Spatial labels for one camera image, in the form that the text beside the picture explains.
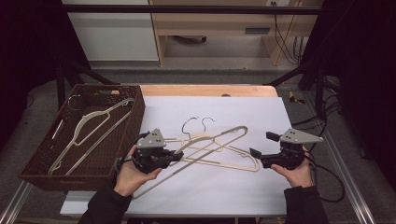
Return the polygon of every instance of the wicker basket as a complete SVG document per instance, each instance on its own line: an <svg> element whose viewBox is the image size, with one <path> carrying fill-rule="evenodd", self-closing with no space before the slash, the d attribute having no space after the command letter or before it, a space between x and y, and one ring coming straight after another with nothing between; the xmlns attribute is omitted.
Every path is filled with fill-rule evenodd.
<svg viewBox="0 0 396 224"><path fill-rule="evenodd" d="M51 165L73 139L82 116L107 110L127 98L134 100L111 110L106 122L108 115L92 118L85 123L76 142L81 142L90 133L92 135L81 145L71 146L60 168L49 175ZM19 178L43 190L99 190L106 182L112 181L115 159L130 148L139 135L145 107L139 86L76 85ZM116 126L129 112L129 116ZM101 123L103 125L93 132ZM100 141L112 127L115 127L114 130ZM97 143L89 156L67 175L84 153Z"/></svg>

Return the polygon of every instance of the clothes hanger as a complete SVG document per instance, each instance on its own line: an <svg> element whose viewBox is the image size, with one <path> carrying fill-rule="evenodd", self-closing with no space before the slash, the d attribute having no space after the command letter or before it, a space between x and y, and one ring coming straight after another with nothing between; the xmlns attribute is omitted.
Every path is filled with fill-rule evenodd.
<svg viewBox="0 0 396 224"><path fill-rule="evenodd" d="M172 176L177 175L178 173L180 173L181 171L183 171L183 170L186 169L187 167L189 167L189 166L193 165L194 163L200 161L201 159L203 159L204 157L208 156L209 154L215 152L215 151L218 150L219 148L224 147L224 146L227 146L227 145L229 145L231 142L234 142L234 141L236 141L237 139L239 139L239 138L245 136L245 135L248 133L248 127L246 127L246 126L237 126L237 127L231 128L231 129L229 129L229 130L227 130L227 131L225 131L225 132L219 133L219 134L214 135L214 136L203 136L203 137L199 137L199 138L196 138L196 139L191 140L190 142L188 142L187 144L185 144L184 146L182 146L180 149L178 149L178 150L175 152L175 154L180 153L180 152L183 151L185 148L190 147L191 145L196 144L196 143L199 143L199 142L202 142L202 141L210 141L211 143L207 145L207 146L210 146L211 144L213 144L213 142L215 142L215 140L216 140L217 138L219 138L219 137L221 137L221 136L224 136L224 135L226 135L226 134L229 134L229 133L238 133L238 132L241 131L241 130L242 130L243 132L242 132L241 134L237 135L234 139L228 141L227 143L225 143L225 144L223 144L223 145L220 145L220 146L218 146L218 147L209 149L204 155L202 155L202 156L200 156L200 157L198 157L198 158L196 158L196 159L191 159L190 162L188 162L187 164L183 165L182 167L180 167L179 169L177 169L177 170L174 171L172 174L168 175L167 177L165 177L164 179L162 179L161 181L159 181L159 182L156 183L155 185L153 185L153 186L151 186L150 188L144 190L143 192L141 192L141 193L138 194L138 195L134 195L133 200L136 200L136 199L140 198L141 196L143 196L144 194L146 194L146 193L149 192L150 190L152 190L152 189L158 187L159 185L161 185L161 183L165 182L166 180L168 180L168 179L171 178Z"/></svg>
<svg viewBox="0 0 396 224"><path fill-rule="evenodd" d="M205 127L203 133L195 133L195 134L190 134L190 133L189 133L189 138L186 138L186 137L184 137L184 138L167 138L167 139L165 139L165 143L180 142L181 145L184 146L184 145L186 145L187 143L189 143L191 140L194 140L194 139L197 139L197 138L200 138L200 137L210 137L210 136L212 136L210 133L207 133L207 132L206 132L206 126L205 126L205 124L204 124L204 120L205 120L205 119L212 119L212 118L204 118L204 119L202 119L202 124L203 124L204 127ZM229 146L229 145L224 145L223 143L221 143L221 141L220 141L218 138L216 138L212 144L216 144L216 145L218 145L218 146L223 146L223 147L219 148L219 149L217 150L217 152L220 152L220 151L222 151L224 148L227 148L227 149L230 149L230 150L232 150L232 151L237 152L240 156L242 156L242 157L244 157L244 158L249 158L249 159L251 159L252 162L253 162L253 166L245 166L245 165L238 165L238 164L232 164L232 163L226 163L226 162L218 162L218 161L204 161L204 160L202 160L202 161L197 161L197 163L207 164L207 165L215 165L215 166L219 166L219 167L233 168L233 169L237 169L237 170L244 170L244 171L251 171L251 172L257 172L257 171L259 171L259 169L260 169L259 163L257 162L257 160L256 160L255 158L253 158L253 157L250 155L249 152L247 152L247 151L245 151L245 150L243 150L243 149L237 148L237 147L232 147L232 146ZM201 147L193 147L193 146L190 146L189 148L197 149L197 151L191 153L191 154L188 155L188 156L183 157L183 158L182 158L182 161L192 161L192 158L190 158L190 156L192 156L192 155L194 155L194 154L196 154L196 153L198 153L199 151L202 150ZM177 164L178 162L179 162L179 161L173 162L172 164L170 164L170 166L173 166L173 165Z"/></svg>
<svg viewBox="0 0 396 224"><path fill-rule="evenodd" d="M64 148L64 150L62 151L62 153L58 156L58 158L56 159L56 161L51 165L51 167L49 168L48 171L48 175L52 175L52 173L59 169L61 167L61 163L62 163L62 159L64 158L64 155L67 153L67 151L72 147L72 146L76 146L79 147L81 144L83 144L91 135L93 135L103 124L105 124L109 119L110 119L110 112L120 106L125 106L128 105L129 102L133 101L134 98L127 98L119 103L117 103L116 105L111 106L109 109L107 110L103 110L103 111L93 111L90 114L87 114L85 116L82 116L82 119L79 121L79 123L76 126L74 135L72 140L69 142L69 144ZM80 142L77 142L77 138L79 135L79 132L81 131L82 127L90 120L93 119L95 117L98 116L102 116L102 115L107 115L107 117L105 118L105 120L103 120L97 127L95 127L95 129L93 129L93 131L91 131L84 139L82 139Z"/></svg>
<svg viewBox="0 0 396 224"><path fill-rule="evenodd" d="M84 155L79 158L79 160L76 162L76 164L73 165L72 168L65 174L65 175L71 175L74 170L87 158L90 153L111 133L113 132L114 129L116 129L128 116L131 114L131 111L128 112L126 115L124 115L119 121L117 121L111 128L109 128L88 150L87 152L84 153Z"/></svg>

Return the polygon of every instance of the white paper sheet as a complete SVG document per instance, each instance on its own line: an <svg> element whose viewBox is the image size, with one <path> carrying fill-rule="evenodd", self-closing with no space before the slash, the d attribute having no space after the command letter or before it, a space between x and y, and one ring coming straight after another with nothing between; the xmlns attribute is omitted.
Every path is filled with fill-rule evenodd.
<svg viewBox="0 0 396 224"><path fill-rule="evenodd" d="M146 111L141 133L159 128L164 138L188 137L181 132L218 134L239 125L248 127L243 138L231 144L263 154L279 152L279 143L265 138L266 132L282 134L290 121L281 98L276 97L145 97ZM176 144L167 149L175 150ZM251 165L248 159L223 149L206 160ZM180 162L163 170L135 194L187 164ZM283 190L289 188L283 176L270 169L241 171L204 164L193 164L157 188L133 200L126 216L140 217L262 217L286 214ZM61 214L81 216L94 192L69 192Z"/></svg>

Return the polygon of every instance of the black sleeve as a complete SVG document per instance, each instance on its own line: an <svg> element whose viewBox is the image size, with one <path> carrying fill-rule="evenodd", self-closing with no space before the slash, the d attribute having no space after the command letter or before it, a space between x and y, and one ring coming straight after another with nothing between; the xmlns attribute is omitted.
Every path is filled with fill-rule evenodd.
<svg viewBox="0 0 396 224"><path fill-rule="evenodd" d="M78 224L121 223L131 200L132 196L123 197L110 186L106 186L93 195L88 203L88 210Z"/></svg>
<svg viewBox="0 0 396 224"><path fill-rule="evenodd" d="M329 223L316 187L285 190L286 224Z"/></svg>

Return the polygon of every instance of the wall outlet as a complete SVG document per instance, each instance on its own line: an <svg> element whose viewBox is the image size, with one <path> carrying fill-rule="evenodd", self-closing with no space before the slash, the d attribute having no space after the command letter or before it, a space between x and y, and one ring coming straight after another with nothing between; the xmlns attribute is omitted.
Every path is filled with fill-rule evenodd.
<svg viewBox="0 0 396 224"><path fill-rule="evenodd" d="M287 7L290 0L267 0L266 7Z"/></svg>
<svg viewBox="0 0 396 224"><path fill-rule="evenodd" d="M267 2L265 3L266 7L273 7L274 5L272 3L277 4L279 0L267 0Z"/></svg>

